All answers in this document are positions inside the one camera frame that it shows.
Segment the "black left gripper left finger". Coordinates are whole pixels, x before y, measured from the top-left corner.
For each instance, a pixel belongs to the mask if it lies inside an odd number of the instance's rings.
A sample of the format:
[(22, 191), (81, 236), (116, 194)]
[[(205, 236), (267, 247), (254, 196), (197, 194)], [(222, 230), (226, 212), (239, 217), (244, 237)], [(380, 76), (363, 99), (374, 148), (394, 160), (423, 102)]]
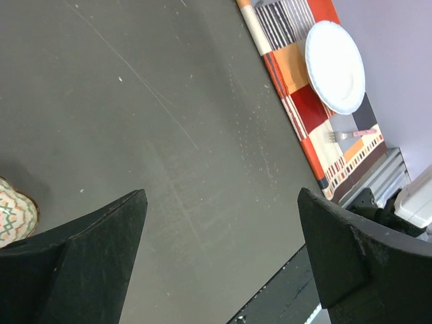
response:
[(2, 323), (119, 323), (146, 192), (1, 249)]

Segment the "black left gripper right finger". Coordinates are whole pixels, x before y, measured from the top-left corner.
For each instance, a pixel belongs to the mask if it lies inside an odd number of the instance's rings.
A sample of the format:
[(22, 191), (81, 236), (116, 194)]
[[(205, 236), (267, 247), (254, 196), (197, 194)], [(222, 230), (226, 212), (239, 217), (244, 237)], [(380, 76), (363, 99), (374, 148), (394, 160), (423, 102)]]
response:
[(307, 188), (298, 210), (319, 300), (332, 323), (431, 322), (431, 243)]

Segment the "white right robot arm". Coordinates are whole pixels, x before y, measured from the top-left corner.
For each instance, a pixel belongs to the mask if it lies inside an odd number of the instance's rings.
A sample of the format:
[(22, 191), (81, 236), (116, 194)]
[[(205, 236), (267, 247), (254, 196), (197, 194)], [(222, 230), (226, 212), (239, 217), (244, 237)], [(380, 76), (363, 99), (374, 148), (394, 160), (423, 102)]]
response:
[(431, 167), (397, 189), (379, 206), (371, 189), (364, 189), (347, 210), (397, 232), (431, 242)]

